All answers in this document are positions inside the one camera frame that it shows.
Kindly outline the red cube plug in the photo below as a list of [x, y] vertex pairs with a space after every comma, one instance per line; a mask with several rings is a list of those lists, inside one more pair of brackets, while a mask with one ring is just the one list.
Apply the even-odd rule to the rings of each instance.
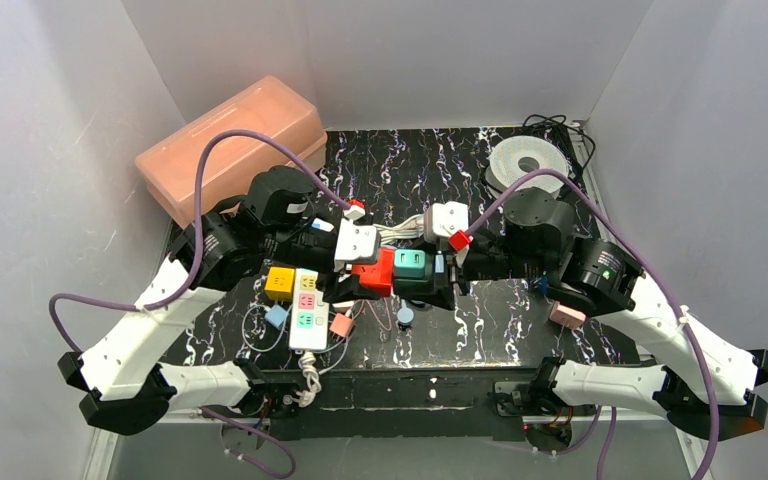
[[381, 247], [375, 264], [354, 264], [351, 274], [358, 276], [360, 285], [366, 289], [380, 297], [390, 297], [393, 291], [395, 252], [393, 247]]

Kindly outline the dark green cube adapter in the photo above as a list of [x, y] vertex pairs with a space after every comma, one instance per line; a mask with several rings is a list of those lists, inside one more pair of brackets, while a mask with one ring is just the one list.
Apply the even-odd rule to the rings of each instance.
[[415, 270], [394, 274], [393, 292], [400, 297], [419, 298], [436, 292], [432, 270]]

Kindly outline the teal charger plug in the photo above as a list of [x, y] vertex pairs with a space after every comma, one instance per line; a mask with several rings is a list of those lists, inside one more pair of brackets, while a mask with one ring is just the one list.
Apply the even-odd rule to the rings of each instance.
[[396, 249], [393, 274], [395, 278], [418, 280], [425, 276], [426, 253], [416, 249]]

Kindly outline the large white power strip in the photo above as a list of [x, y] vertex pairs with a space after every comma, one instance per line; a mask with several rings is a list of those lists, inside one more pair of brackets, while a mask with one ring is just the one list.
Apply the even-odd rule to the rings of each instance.
[[318, 273], [297, 268], [293, 283], [288, 346], [296, 351], [327, 347], [329, 307], [317, 289]]

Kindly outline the yellow cube socket adapter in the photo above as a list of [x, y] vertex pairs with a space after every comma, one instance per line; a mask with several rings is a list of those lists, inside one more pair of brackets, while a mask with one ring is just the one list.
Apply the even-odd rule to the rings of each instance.
[[266, 296], [273, 302], [291, 302], [294, 296], [295, 274], [294, 268], [270, 267], [264, 285]]

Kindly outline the light blue charger plug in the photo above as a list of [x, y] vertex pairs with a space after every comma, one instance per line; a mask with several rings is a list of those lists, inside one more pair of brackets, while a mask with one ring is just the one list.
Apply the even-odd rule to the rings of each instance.
[[275, 329], [281, 331], [285, 326], [288, 316], [289, 312], [283, 306], [275, 304], [266, 310], [264, 320]]

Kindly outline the blue cube adapter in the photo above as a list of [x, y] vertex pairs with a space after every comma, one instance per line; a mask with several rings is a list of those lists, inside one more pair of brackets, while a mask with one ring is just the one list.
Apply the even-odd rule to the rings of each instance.
[[546, 277], [541, 277], [534, 282], [535, 289], [543, 296], [548, 296], [549, 281]]

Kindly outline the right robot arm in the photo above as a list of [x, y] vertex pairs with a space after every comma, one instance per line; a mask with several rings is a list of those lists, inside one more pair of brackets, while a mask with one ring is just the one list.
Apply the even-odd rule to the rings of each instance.
[[540, 267], [550, 300], [623, 333], [655, 359], [608, 366], [547, 357], [526, 384], [496, 394], [503, 412], [613, 406], [719, 441], [764, 428], [768, 403], [756, 388], [768, 383], [768, 350], [736, 347], [672, 305], [648, 267], [613, 242], [579, 235], [573, 206], [542, 189], [515, 192], [502, 218], [500, 234], [478, 240], [467, 232], [463, 204], [430, 208], [416, 298], [450, 310], [475, 281], [523, 278]]

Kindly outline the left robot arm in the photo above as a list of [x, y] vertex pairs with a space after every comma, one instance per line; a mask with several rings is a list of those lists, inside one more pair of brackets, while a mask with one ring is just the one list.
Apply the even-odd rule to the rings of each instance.
[[324, 183], [278, 166], [257, 174], [249, 190], [199, 210], [176, 238], [156, 276], [94, 346], [72, 348], [58, 360], [65, 382], [83, 392], [79, 408], [93, 427], [133, 435], [165, 414], [191, 408], [239, 408], [267, 391], [245, 359], [219, 365], [176, 366], [162, 358], [196, 318], [222, 300], [265, 261], [329, 274], [341, 231], [359, 226], [357, 200], [341, 205], [339, 229], [316, 226], [313, 198]]

